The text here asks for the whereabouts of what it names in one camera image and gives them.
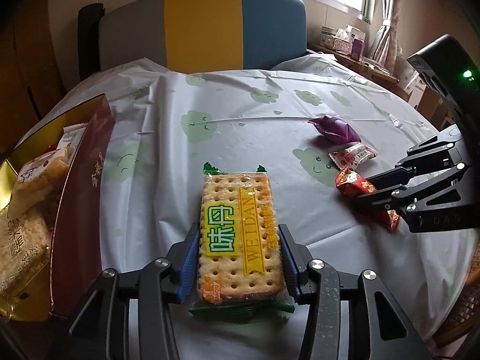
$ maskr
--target metal screw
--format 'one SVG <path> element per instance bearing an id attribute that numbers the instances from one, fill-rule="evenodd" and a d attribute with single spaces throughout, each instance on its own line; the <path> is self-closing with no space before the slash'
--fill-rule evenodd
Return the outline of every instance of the metal screw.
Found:
<path id="1" fill-rule="evenodd" d="M 377 274 L 374 271 L 367 269 L 363 272 L 363 277 L 367 280 L 373 280 L 377 277 Z"/>
<path id="2" fill-rule="evenodd" d="M 115 269 L 113 268 L 107 268 L 102 272 L 102 276 L 104 278 L 111 278 L 112 276 L 115 276 Z"/>
<path id="3" fill-rule="evenodd" d="M 164 258 L 160 258 L 160 259 L 156 259 L 155 260 L 155 265 L 158 267 L 158 268 L 163 268 L 167 265 L 169 265 L 169 260 L 167 259 L 164 259 Z"/>
<path id="4" fill-rule="evenodd" d="M 325 263 L 321 259 L 313 259 L 310 261 L 310 266 L 314 269 L 322 269 Z"/>

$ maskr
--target plastic tablecloth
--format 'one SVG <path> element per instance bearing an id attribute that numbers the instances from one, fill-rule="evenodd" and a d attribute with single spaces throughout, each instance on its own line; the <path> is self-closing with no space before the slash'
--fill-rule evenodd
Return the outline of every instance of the plastic tablecloth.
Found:
<path id="1" fill-rule="evenodd" d="M 390 234 L 353 212 L 335 189 L 338 170 L 328 158 L 339 146 L 307 123 L 322 115 L 347 121 L 379 153 L 358 168 L 371 176 L 437 132 L 400 98 L 327 55 L 272 71 L 195 75 L 142 59 L 83 81 L 32 130 L 103 92 L 116 118 L 101 184 L 104 268 L 140 269 L 183 240 L 199 220 L 205 162 L 226 172 L 261 164 L 277 222 L 315 258 L 352 274 L 375 270 L 424 339 L 450 311 L 469 270 L 475 231 L 412 234 L 401 220 Z M 298 358 L 308 307 L 247 325 L 207 323 L 188 313 L 194 297 L 171 307 L 182 359 Z M 138 358 L 136 318 L 132 302 L 132 358 Z"/>

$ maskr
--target tissue box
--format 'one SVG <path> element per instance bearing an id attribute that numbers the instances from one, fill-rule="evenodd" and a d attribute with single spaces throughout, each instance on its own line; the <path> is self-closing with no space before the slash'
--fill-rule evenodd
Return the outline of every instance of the tissue box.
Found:
<path id="1" fill-rule="evenodd" d="M 358 28 L 347 26 L 345 28 L 346 33 L 349 35 L 349 42 L 353 43 L 355 39 L 358 39 L 362 42 L 365 42 L 365 33 L 360 31 Z"/>
<path id="2" fill-rule="evenodd" d="M 335 37 L 337 31 L 334 28 L 322 27 L 322 36 L 320 38 L 320 45 L 325 46 L 325 38 Z"/>
<path id="3" fill-rule="evenodd" d="M 347 55 L 350 55 L 352 51 L 352 44 L 350 42 L 334 36 L 328 36 L 325 38 L 325 47 L 332 50 L 341 51 Z"/>

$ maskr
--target wooden cabinet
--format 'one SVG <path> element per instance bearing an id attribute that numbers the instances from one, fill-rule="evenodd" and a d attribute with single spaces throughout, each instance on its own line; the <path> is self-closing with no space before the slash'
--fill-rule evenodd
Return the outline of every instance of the wooden cabinet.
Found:
<path id="1" fill-rule="evenodd" d="M 0 153 L 64 96 L 47 0 L 24 0 L 0 33 Z"/>

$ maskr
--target yellow label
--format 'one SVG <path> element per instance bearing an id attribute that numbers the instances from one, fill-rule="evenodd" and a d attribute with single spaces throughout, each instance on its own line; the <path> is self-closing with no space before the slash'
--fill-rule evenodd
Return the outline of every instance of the yellow label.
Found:
<path id="1" fill-rule="evenodd" d="M 263 222 L 267 233 L 267 248 L 278 249 L 277 225 L 275 224 L 275 216 L 273 214 L 272 203 L 262 204 Z"/>
<path id="2" fill-rule="evenodd" d="M 239 220 L 238 208 L 233 204 L 210 203 L 203 212 L 203 241 L 206 255 L 238 256 Z"/>
<path id="3" fill-rule="evenodd" d="M 265 260 L 263 259 L 255 190 L 253 188 L 239 188 L 238 201 L 243 244 L 243 273 L 245 276 L 251 274 L 253 271 L 264 274 Z"/>

